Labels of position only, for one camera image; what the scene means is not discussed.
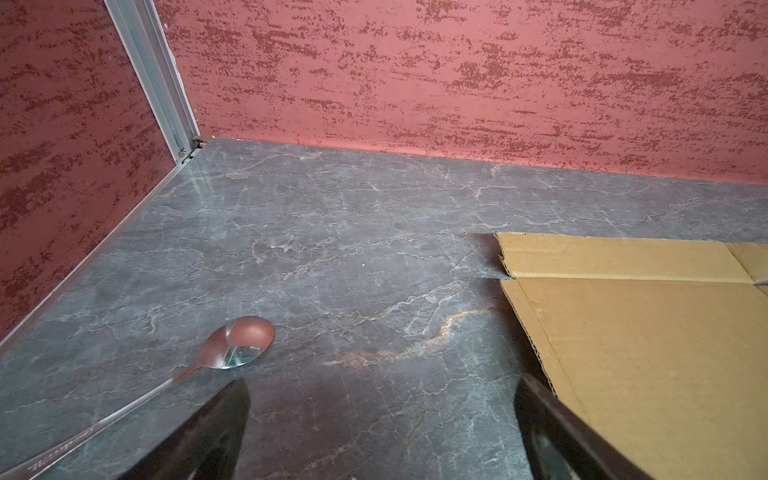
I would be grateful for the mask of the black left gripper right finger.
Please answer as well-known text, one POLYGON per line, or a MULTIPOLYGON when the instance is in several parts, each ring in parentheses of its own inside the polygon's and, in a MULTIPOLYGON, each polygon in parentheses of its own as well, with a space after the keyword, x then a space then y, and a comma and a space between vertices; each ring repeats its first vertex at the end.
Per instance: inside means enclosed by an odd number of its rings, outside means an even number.
POLYGON ((517 384, 514 408, 535 479, 649 477, 529 374, 517 384))

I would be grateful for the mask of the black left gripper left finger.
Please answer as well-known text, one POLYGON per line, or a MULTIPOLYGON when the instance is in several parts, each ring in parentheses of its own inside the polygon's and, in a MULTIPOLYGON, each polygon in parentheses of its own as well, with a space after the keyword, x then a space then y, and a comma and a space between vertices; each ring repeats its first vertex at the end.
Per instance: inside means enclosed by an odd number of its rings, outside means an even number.
POLYGON ((121 477, 231 479, 249 409, 246 382, 230 382, 121 477))

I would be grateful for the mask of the brown cardboard box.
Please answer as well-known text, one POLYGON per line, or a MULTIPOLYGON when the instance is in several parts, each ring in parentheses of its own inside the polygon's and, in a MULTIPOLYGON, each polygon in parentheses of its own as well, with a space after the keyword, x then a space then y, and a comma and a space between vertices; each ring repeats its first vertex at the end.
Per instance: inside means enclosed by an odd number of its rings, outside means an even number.
POLYGON ((767 248, 501 233, 557 398, 656 479, 767 475, 767 248))

